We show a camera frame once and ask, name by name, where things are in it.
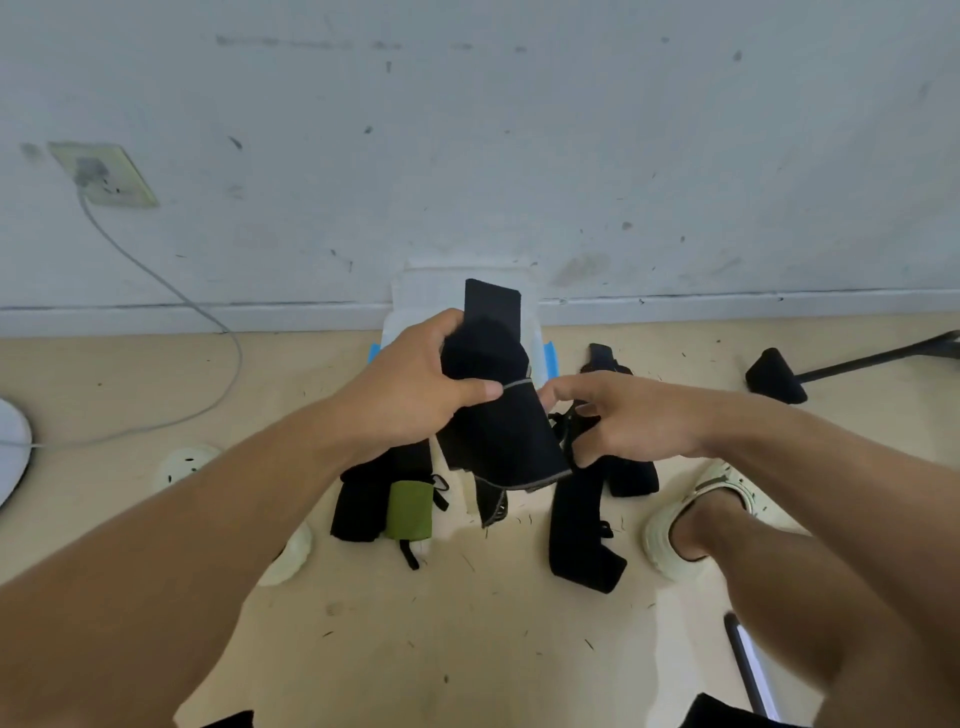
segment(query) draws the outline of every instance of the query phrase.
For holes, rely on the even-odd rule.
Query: green fabric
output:
[[[384,534],[395,541],[423,541],[433,535],[433,483],[398,480],[390,486]]]

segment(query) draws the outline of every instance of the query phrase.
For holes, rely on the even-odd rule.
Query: foot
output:
[[[729,488],[718,488],[704,493],[681,513],[670,528],[670,544],[686,561],[697,561],[708,556],[700,534],[709,521],[724,514],[743,513],[743,500]]]

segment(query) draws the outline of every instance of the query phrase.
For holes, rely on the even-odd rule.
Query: electrical outlet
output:
[[[119,144],[83,144],[51,141],[50,154],[60,163],[70,180],[77,176],[79,160],[97,159],[107,170],[84,187],[84,195],[94,205],[156,207],[156,197]]]

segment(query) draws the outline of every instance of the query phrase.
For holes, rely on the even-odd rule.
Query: white wall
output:
[[[83,332],[171,298],[21,146],[63,139],[125,146],[161,207],[98,215],[187,293],[296,304],[265,326],[478,258],[601,320],[960,307],[955,0],[5,4],[0,322]],[[699,298],[744,292],[776,295]]]

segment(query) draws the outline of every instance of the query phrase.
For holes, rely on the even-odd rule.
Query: gray cable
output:
[[[76,182],[77,182],[77,199],[80,201],[80,209],[84,211],[84,216],[86,217],[87,220],[90,221],[90,224],[97,229],[97,232],[103,235],[104,239],[107,240],[107,242],[113,246],[113,248],[116,250],[117,253],[119,253],[124,258],[129,260],[133,265],[135,265],[141,271],[146,273],[148,276],[150,276],[157,283],[159,283],[168,291],[170,291],[172,294],[174,294],[181,301],[186,303],[186,305],[190,306],[190,308],[195,310],[205,319],[214,323],[223,333],[229,334],[230,339],[233,341],[233,346],[236,347],[237,349],[236,369],[233,370],[233,377],[230,378],[230,382],[227,385],[227,388],[224,389],[220,397],[214,400],[211,404],[208,404],[203,409],[197,412],[194,412],[193,414],[186,415],[184,417],[178,417],[175,420],[170,420],[168,422],[163,422],[163,423],[157,423],[156,425],[142,425],[140,427],[130,427],[128,429],[120,430],[119,432],[112,432],[109,435],[101,435],[100,437],[90,438],[89,440],[64,440],[58,443],[30,443],[30,444],[17,443],[13,440],[0,440],[0,446],[6,446],[11,448],[29,448],[29,449],[83,448],[88,445],[99,445],[101,443],[109,442],[110,440],[116,440],[121,437],[126,437],[127,435],[136,435],[141,432],[153,432],[154,430],[163,429],[164,427],[172,427],[173,425],[180,425],[182,423],[189,422],[190,420],[200,417],[201,415],[205,415],[211,409],[214,409],[215,407],[219,406],[220,403],[223,400],[225,400],[229,395],[229,393],[233,390],[233,385],[236,384],[237,378],[240,377],[240,370],[243,369],[243,348],[240,346],[240,339],[237,338],[237,335],[230,329],[230,327],[228,327],[226,324],[220,321],[212,313],[209,313],[208,311],[204,311],[196,303],[193,303],[189,298],[187,298],[179,290],[177,290],[177,288],[175,288],[173,284],[169,283],[166,279],[164,279],[163,276],[161,276],[158,273],[155,273],[146,265],[144,265],[139,260],[137,260],[135,257],[127,253],[127,251],[125,251],[123,248],[121,248],[120,244],[117,243],[117,241],[114,240],[112,237],[110,237],[109,233],[100,226],[100,223],[97,222],[96,218],[90,212],[90,208],[86,203],[86,197],[84,196],[84,187],[86,186],[86,183],[88,182],[88,180],[85,181],[82,178],[78,178]]]

